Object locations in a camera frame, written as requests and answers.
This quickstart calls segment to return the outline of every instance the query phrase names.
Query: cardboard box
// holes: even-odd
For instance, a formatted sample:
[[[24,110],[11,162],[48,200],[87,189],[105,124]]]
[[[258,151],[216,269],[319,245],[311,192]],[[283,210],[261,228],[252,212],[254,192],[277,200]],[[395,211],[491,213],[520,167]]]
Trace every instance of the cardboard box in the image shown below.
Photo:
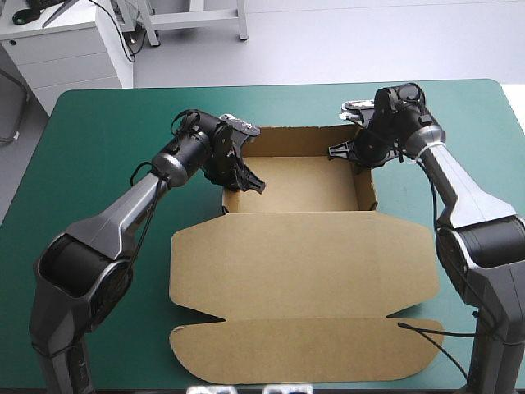
[[[397,323],[438,322],[388,318],[437,293],[433,239],[374,211],[369,170],[327,160],[327,147],[354,132],[263,128],[244,157],[264,193],[226,190],[227,215],[173,236],[171,299],[225,319],[171,333],[192,374],[225,384],[393,380],[433,360],[437,349]]]

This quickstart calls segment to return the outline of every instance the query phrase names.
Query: black cable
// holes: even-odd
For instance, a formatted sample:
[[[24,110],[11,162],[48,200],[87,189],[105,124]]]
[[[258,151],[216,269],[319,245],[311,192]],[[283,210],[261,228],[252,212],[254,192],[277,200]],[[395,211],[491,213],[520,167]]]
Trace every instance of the black cable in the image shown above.
[[[121,41],[122,50],[124,51],[124,54],[126,55],[126,59],[128,59],[128,62],[130,62],[130,63],[135,63],[136,60],[137,60],[135,55],[142,50],[142,46],[144,45],[144,38],[145,38],[146,35],[144,34],[144,37],[143,37],[140,49],[137,52],[133,52],[131,50],[131,48],[130,48],[130,45],[128,45],[128,43],[124,40],[124,36],[121,34],[121,30],[119,29],[118,24],[116,23],[116,21],[113,18],[112,14],[110,14],[109,11],[106,8],[104,8],[104,6],[101,6],[100,4],[95,2],[94,0],[88,0],[88,1],[91,2],[92,4],[94,4],[95,6],[97,6],[98,8],[100,8],[102,11],[104,11],[106,13],[107,16],[109,16],[109,19],[111,19],[113,25],[115,26],[116,32],[118,33],[118,38]]]
[[[162,188],[163,182],[164,180],[162,178],[158,178],[157,185],[155,186],[155,196],[153,197],[153,202],[151,204],[151,207],[149,207],[148,218],[146,219],[146,223],[144,224],[144,229],[142,230],[142,233],[140,234],[139,241],[137,242],[137,247],[135,248],[135,252],[133,253],[133,256],[131,257],[130,265],[126,269],[124,276],[127,274],[127,272],[130,269],[133,268],[133,265],[135,264],[137,257],[139,257],[140,249],[142,248],[144,239],[146,238],[146,235],[148,234],[149,225],[151,224],[151,221],[153,220],[153,215],[155,214],[155,210],[157,209],[158,201],[160,200],[159,197],[161,194],[161,188]]]
[[[152,163],[151,162],[142,162],[141,164],[139,164],[137,166],[137,168],[133,171],[133,173],[131,174],[130,176],[130,185],[133,186],[135,184],[135,177],[137,176],[137,174],[139,173],[140,171],[140,168],[144,167],[144,166],[150,166],[150,167],[153,167]]]
[[[467,373],[465,372],[465,370],[463,369],[463,367],[461,366],[461,364],[448,352],[445,350],[445,348],[443,346],[441,346],[439,343],[437,343],[436,341],[434,341],[432,338],[430,338],[425,332],[421,332],[421,331],[416,331],[419,335],[421,335],[423,338],[425,338],[427,341],[429,341],[432,345],[434,345],[435,347],[437,347],[441,353],[443,353],[444,355],[447,356],[447,358],[452,361],[452,363],[454,363],[454,365],[456,367],[458,367],[459,369],[459,372],[461,372],[461,374],[463,375],[463,377],[465,378],[465,380],[468,381],[468,375]]]
[[[425,332],[426,334],[442,335],[444,337],[459,337],[459,338],[486,337],[486,334],[479,334],[476,332],[450,332],[450,331],[431,330],[430,328],[415,327],[411,324],[407,324],[404,322],[398,322],[397,325],[398,327],[404,328],[405,330],[410,330],[410,331],[415,331],[415,332]]]

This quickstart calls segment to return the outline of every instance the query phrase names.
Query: cardboard flap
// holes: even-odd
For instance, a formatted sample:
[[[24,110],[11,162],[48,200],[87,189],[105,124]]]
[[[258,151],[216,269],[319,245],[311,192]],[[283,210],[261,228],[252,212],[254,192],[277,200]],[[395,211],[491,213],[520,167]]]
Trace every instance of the cardboard flap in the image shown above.
[[[381,213],[233,213],[172,239],[173,302],[229,320],[385,317],[437,290],[430,232]]]
[[[177,328],[170,343],[185,368],[213,383],[395,380],[424,369],[438,351],[398,321],[442,329],[390,318],[243,321]]]

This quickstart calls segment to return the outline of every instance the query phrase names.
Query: gray floor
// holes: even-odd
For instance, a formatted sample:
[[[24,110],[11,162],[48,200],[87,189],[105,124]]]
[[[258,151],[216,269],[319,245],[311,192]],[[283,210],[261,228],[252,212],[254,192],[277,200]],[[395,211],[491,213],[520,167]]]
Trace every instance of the gray floor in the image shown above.
[[[157,12],[187,1],[152,0]],[[250,39],[237,27],[163,31],[135,64],[135,87],[278,85],[491,78],[525,108],[525,2],[482,0],[247,0]],[[210,0],[207,8],[235,4]],[[0,49],[0,66],[14,66]],[[16,92],[0,77],[0,124]],[[0,146],[0,221],[47,122],[35,101],[21,137]]]

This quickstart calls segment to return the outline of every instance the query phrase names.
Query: green table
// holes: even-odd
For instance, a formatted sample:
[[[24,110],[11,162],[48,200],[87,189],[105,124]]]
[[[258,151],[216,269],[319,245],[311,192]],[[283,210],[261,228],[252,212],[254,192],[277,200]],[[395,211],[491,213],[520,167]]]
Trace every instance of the green table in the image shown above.
[[[128,188],[137,163],[149,160],[170,139],[174,114],[200,108],[216,115],[230,112],[258,125],[332,125],[340,122],[343,101],[372,98],[386,85],[390,83],[83,90],[62,95],[0,228],[0,387],[43,386],[28,336],[33,262],[69,223],[106,208]],[[525,137],[500,86],[491,80],[421,85],[448,132],[452,154],[482,188],[525,213]],[[430,189],[417,166],[389,163],[373,175],[380,211],[431,227]],[[96,387],[184,388],[199,382],[172,354],[168,334],[178,324],[210,317],[171,303],[170,238],[220,213],[221,188],[200,173],[159,204],[133,286],[96,333],[88,335]],[[439,295],[402,315],[435,318],[450,331],[472,331],[472,309],[463,305],[441,267],[439,272]],[[469,339],[445,339],[446,348],[465,367],[471,345]],[[524,369],[520,387],[525,386]],[[438,355],[423,372],[404,380],[320,387],[462,385],[459,372]]]

